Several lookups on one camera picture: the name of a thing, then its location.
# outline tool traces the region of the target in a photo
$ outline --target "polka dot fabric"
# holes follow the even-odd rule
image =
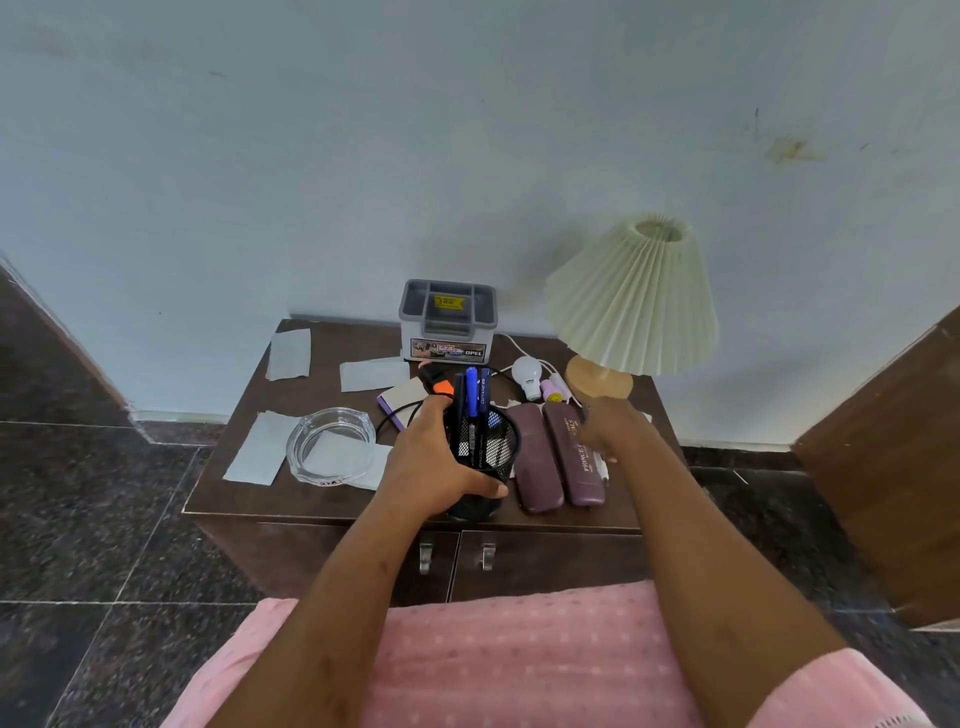
[[[194,675],[162,728],[205,726],[295,605],[293,599],[260,602]],[[877,716],[927,724],[900,689],[846,649],[791,676],[749,728],[865,728],[880,725]],[[703,723],[670,649],[653,583],[641,582],[390,610],[362,725]]]

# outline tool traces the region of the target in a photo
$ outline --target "yellow price tag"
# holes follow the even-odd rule
[[[454,311],[464,310],[464,301],[466,299],[457,298],[456,296],[434,296],[433,303],[438,308],[449,308]]]

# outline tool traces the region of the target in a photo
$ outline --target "light bulb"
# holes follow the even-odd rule
[[[523,394],[529,401],[540,399],[540,377],[543,367],[533,356],[522,356],[514,362],[510,370],[514,381],[523,387]]]

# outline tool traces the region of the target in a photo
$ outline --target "lamp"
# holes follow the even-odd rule
[[[631,375],[704,361],[719,336],[697,238],[681,220],[645,213],[614,226],[546,280],[550,323],[573,349],[578,398],[626,399]]]

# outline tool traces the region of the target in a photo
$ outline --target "wooden tabletop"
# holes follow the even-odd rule
[[[344,406],[367,412],[375,425],[384,418],[383,410],[376,403],[380,390],[347,393],[340,391],[340,364],[344,361],[396,356],[400,351],[399,326],[285,320],[280,322],[277,330],[287,331],[294,328],[310,328],[312,331],[310,377],[269,381],[266,378],[267,353],[264,352],[219,444],[210,455],[197,486],[183,508],[184,513],[196,516],[236,516],[258,521],[349,524],[370,502],[371,491],[348,485],[319,488],[301,483],[290,475],[286,462],[280,466],[279,473],[270,486],[223,479],[258,412],[272,410],[284,415],[302,417],[325,407]],[[516,340],[530,354],[546,359],[561,372],[573,355],[559,339],[516,337]],[[494,338],[491,366],[498,369],[506,367],[518,356],[519,353],[507,338]],[[449,366],[456,371],[463,369],[456,365]],[[416,364],[412,363],[410,376],[415,375]],[[634,381],[631,402],[638,409],[653,416],[653,424],[660,435],[683,459],[653,379],[636,376]],[[517,399],[517,392],[511,381],[495,376],[491,383],[494,401],[506,404],[508,398]],[[378,442],[391,444],[395,438],[396,429],[393,424],[387,424],[381,430]],[[531,516],[520,508],[516,498],[516,484],[511,481],[510,494],[494,516],[483,523],[483,527],[637,533],[639,526],[630,493],[616,466],[610,466],[610,476],[607,502],[603,505],[590,509],[564,505],[556,511],[538,516]],[[443,515],[431,519],[427,524],[431,528],[451,530],[465,527],[463,523],[452,521]]]

